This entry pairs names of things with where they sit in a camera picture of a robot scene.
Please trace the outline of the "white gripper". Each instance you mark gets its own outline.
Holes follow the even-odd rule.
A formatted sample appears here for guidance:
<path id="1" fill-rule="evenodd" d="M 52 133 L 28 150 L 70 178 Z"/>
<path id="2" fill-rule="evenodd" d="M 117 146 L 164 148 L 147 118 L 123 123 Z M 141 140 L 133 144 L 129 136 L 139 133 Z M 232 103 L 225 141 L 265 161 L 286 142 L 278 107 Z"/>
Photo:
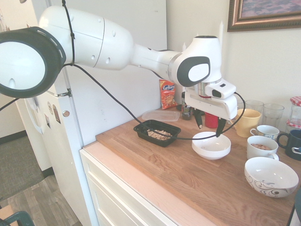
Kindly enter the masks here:
<path id="1" fill-rule="evenodd" d="M 237 99 L 234 95 L 226 99 L 216 97 L 204 98 L 197 94 L 193 88 L 185 89 L 185 103 L 192 107 L 199 129 L 203 127 L 202 114 L 203 112 L 218 116 L 218 127 L 216 137 L 219 137 L 224 130 L 225 120 L 231 120 L 237 115 Z"/>

